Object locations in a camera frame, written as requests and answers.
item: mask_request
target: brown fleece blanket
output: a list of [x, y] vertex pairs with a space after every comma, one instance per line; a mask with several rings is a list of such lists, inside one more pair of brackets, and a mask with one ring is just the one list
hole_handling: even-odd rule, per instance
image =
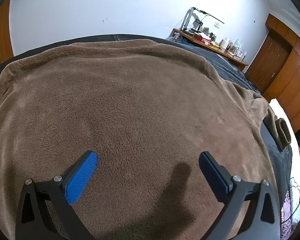
[[222, 209], [198, 167], [202, 151], [247, 181], [267, 178], [277, 195], [266, 116], [278, 135], [260, 95], [150, 40], [13, 62], [0, 76], [0, 228], [14, 239], [27, 178], [50, 180], [92, 150], [99, 165], [73, 208], [96, 239], [200, 239]]

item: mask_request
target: metal screw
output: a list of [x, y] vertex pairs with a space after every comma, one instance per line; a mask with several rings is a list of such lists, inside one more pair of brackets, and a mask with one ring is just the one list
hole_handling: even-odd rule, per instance
[[269, 181], [267, 181], [266, 179], [263, 179], [263, 180], [262, 180], [262, 183], [263, 183], [263, 184], [265, 184], [265, 185], [267, 185], [267, 186], [269, 186], [269, 185], [270, 185], [270, 182], [269, 182]]
[[55, 182], [59, 182], [60, 180], [62, 180], [62, 176], [61, 175], [56, 175], [56, 176], [54, 176], [53, 180]]
[[234, 175], [232, 178], [236, 182], [240, 182], [241, 181], [241, 177], [239, 175]]
[[32, 183], [32, 179], [27, 179], [25, 182], [26, 185], [30, 185], [31, 183]]

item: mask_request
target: wooden door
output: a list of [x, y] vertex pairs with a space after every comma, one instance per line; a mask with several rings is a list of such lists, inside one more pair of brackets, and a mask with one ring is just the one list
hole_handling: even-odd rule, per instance
[[282, 69], [291, 50], [292, 46], [284, 38], [270, 31], [245, 76], [261, 93], [265, 92]]
[[9, 32], [10, 0], [4, 0], [0, 6], [0, 64], [13, 57]]

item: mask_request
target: blue gripper pad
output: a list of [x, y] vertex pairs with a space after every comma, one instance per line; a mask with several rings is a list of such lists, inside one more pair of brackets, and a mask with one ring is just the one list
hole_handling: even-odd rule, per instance
[[217, 200], [226, 203], [228, 201], [229, 186], [205, 152], [199, 155], [199, 167]]
[[98, 163], [98, 157], [94, 152], [88, 151], [84, 155], [86, 155], [86, 157], [82, 156], [74, 166], [74, 174], [69, 174], [65, 178], [63, 187], [65, 188], [65, 199], [69, 205], [78, 201], [81, 192]]

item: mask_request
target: wooden wardrobe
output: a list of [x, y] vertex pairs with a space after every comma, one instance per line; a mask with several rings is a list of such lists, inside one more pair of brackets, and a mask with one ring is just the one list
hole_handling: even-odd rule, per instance
[[13, 57], [9, 31], [10, 0], [4, 0], [0, 6], [0, 64]]
[[300, 129], [300, 38], [271, 14], [266, 26], [268, 36], [245, 75], [265, 99], [278, 100], [296, 133]]

